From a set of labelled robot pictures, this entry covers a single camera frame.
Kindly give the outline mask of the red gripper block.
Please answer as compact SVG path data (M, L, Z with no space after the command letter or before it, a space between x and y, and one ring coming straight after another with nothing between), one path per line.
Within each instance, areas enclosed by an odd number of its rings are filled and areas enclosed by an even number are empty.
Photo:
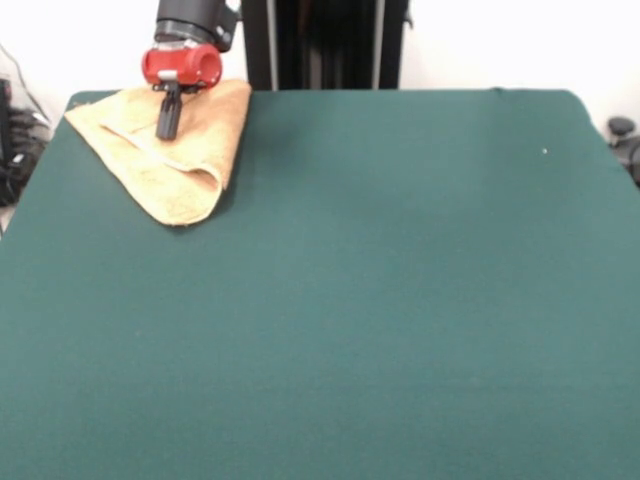
M182 111L182 89L198 91L216 86L222 77L220 52L211 44L169 43L148 50L141 62L146 82L165 94L158 117L156 137L175 139Z

